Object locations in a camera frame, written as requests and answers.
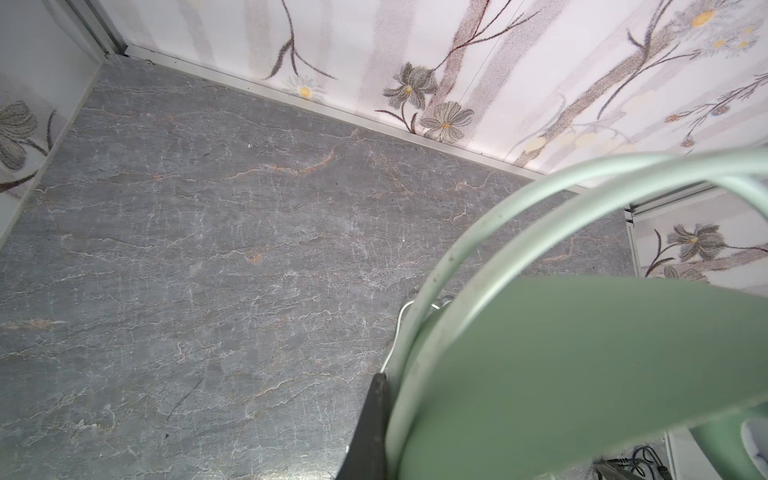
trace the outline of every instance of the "gray flower pattern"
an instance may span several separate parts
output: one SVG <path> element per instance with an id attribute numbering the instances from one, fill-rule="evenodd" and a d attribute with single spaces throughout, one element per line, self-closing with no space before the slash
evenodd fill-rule
<path id="1" fill-rule="evenodd" d="M 406 101 L 410 101 L 414 107 L 423 110 L 426 107 L 426 95 L 437 91 L 435 72 L 424 67 L 414 67 L 411 62 L 406 62 L 394 79 L 400 86 L 384 89 L 384 96 L 389 97 L 389 105 L 394 108 L 400 108 Z"/>
<path id="2" fill-rule="evenodd" d="M 454 101 L 447 101 L 435 108 L 435 116 L 424 118 L 419 122 L 429 130 L 424 136 L 432 140 L 453 144 L 464 137 L 458 127 L 466 127 L 472 122 L 475 113 L 471 108 L 462 110 L 462 106 Z"/>
<path id="3" fill-rule="evenodd" d="M 694 232 L 691 233 L 678 224 L 674 226 L 674 232 L 667 235 L 667 243 L 680 245 L 681 262 L 687 262 L 696 255 L 705 261 L 713 260 L 723 248 L 728 246 L 723 234 L 718 232 L 719 229 L 720 225 L 697 223 Z"/>
<path id="4" fill-rule="evenodd" d="M 710 282 L 699 270 L 696 270 L 695 268 L 689 268 L 688 270 L 679 273 L 675 267 L 669 265 L 664 267 L 664 278 L 670 278 L 674 280 L 690 280 L 692 282 Z"/>
<path id="5" fill-rule="evenodd" d="M 37 130 L 38 121 L 24 101 L 15 101 L 0 110 L 0 161 L 10 171 L 19 171 L 27 160 L 22 144 Z"/>
<path id="6" fill-rule="evenodd" d="M 675 13 L 671 30 L 681 41 L 687 41 L 696 50 L 707 50 L 731 32 L 748 28 L 743 25 L 753 19 L 746 7 L 750 0 L 694 0 Z M 726 45 L 719 44 L 715 50 Z"/>

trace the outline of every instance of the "floor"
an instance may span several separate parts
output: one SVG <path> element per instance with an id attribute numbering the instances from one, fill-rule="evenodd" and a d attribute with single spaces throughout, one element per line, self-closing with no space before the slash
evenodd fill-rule
<path id="1" fill-rule="evenodd" d="M 0 478 L 332 478 L 399 307 L 527 182 L 107 66 L 0 252 Z M 632 275 L 621 214 L 526 270 L 555 273 Z"/>

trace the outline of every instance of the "baseboard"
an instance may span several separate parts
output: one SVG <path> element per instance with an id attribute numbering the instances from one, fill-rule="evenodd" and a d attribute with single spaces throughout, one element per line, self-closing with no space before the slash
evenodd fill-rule
<path id="1" fill-rule="evenodd" d="M 50 165 L 51 162 L 53 161 L 53 158 L 56 156 L 56 152 L 58 152 L 58 149 L 61 146 L 61 144 L 64 143 L 64 140 L 67 137 L 67 133 L 69 132 L 69 129 L 72 127 L 72 124 L 74 123 L 75 118 L 78 117 L 78 115 L 80 114 L 80 109 L 83 108 L 83 104 L 85 104 L 85 101 L 88 99 L 88 96 L 91 94 L 91 90 L 93 90 L 93 87 L 96 84 L 96 80 L 98 80 L 98 76 L 101 73 L 101 69 L 103 66 L 104 64 L 99 65 L 96 71 L 94 72 L 93 76 L 91 77 L 91 80 L 88 81 L 88 86 L 85 88 L 85 92 L 83 93 L 82 98 L 78 102 L 77 108 L 75 108 L 72 116 L 64 124 L 64 127 L 62 128 L 61 133 L 56 139 L 56 142 L 54 142 L 53 147 L 48 152 L 48 156 L 45 158 L 45 160 L 43 160 L 43 163 L 38 168 L 38 173 L 28 182 L 27 190 L 24 191 L 24 194 L 22 195 L 21 200 L 18 202 L 18 205 L 16 206 L 16 211 L 11 216 L 11 221 L 9 221 L 8 224 L 5 225 L 5 227 L 0 227 L 0 229 L 2 229 L 0 230 L 0 250 L 2 250 L 3 244 L 5 244 L 5 241 L 8 239 L 8 235 L 11 234 L 11 230 L 13 230 L 14 225 L 16 225 L 16 221 L 22 215 L 22 212 L 24 211 L 24 207 L 27 204 L 27 200 L 29 200 L 29 197 L 31 197 L 35 193 L 35 189 L 38 187 L 40 180 L 43 178 L 43 174 L 45 173 L 45 170 L 48 168 L 48 165 Z"/>
<path id="2" fill-rule="evenodd" d="M 261 84 L 254 83 L 252 81 L 243 80 L 242 78 L 235 77 L 233 75 L 225 74 L 220 71 L 213 70 L 207 67 L 201 67 L 199 65 L 190 63 L 188 61 L 173 58 L 166 54 L 157 53 L 146 48 L 137 47 L 136 45 L 128 45 L 125 54 L 131 58 L 138 58 L 140 60 L 151 61 L 153 64 L 162 65 L 164 67 L 173 68 L 174 70 L 182 71 L 186 74 L 192 74 L 196 77 L 205 78 L 212 82 L 225 85 L 227 87 L 236 88 L 241 91 L 246 91 L 251 94 L 258 95 L 260 97 L 269 98 L 270 100 L 280 101 L 285 104 L 292 105 L 294 107 L 302 108 L 304 110 L 312 111 L 317 114 L 324 115 L 326 117 L 335 118 L 348 124 L 355 125 L 357 127 L 367 128 L 369 130 L 377 131 L 379 133 L 389 135 L 390 137 L 399 138 L 401 140 L 409 141 L 413 144 L 421 145 L 422 147 L 431 148 L 433 150 L 441 151 L 445 154 L 450 154 L 455 157 L 463 158 L 477 164 L 485 165 L 486 167 L 495 168 L 497 170 L 503 170 L 510 174 L 517 175 L 519 177 L 528 178 L 529 180 L 538 180 L 543 178 L 544 175 L 538 174 L 534 171 L 525 170 L 524 168 L 516 167 L 505 162 L 488 158 L 485 155 L 476 154 L 453 145 L 443 144 L 442 142 L 430 140 L 420 135 L 410 134 L 403 131 L 400 128 L 393 127 L 391 125 L 381 124 L 377 121 L 370 120 L 369 118 L 360 117 L 355 114 L 351 114 L 346 111 L 341 111 L 337 108 L 329 107 L 328 105 L 318 104 L 313 101 L 298 98 L 294 95 L 287 94 L 284 91 L 275 90 L 273 88 L 266 87 Z M 577 194 L 584 193 L 587 188 L 574 186 L 568 188 L 568 190 Z"/>

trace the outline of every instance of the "yellow flower center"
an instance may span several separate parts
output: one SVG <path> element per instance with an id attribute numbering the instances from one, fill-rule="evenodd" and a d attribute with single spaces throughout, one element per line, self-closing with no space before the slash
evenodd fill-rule
<path id="1" fill-rule="evenodd" d="M 715 12 L 713 10 L 707 10 L 706 12 L 701 13 L 696 18 L 694 18 L 694 20 L 690 24 L 693 27 L 703 26 L 709 20 L 711 20 L 713 16 L 715 16 Z"/>

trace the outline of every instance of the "wall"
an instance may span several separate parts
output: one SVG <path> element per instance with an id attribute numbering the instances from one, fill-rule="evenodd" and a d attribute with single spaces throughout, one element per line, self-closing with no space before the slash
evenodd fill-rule
<path id="1" fill-rule="evenodd" d="M 719 191 L 634 223 L 641 275 L 694 280 L 768 296 L 768 223 Z"/>
<path id="2" fill-rule="evenodd" d="M 0 5 L 0 246 L 99 65 L 57 2 Z"/>
<path id="3" fill-rule="evenodd" d="M 765 0 L 102 0 L 129 43 L 552 172 L 768 138 Z"/>

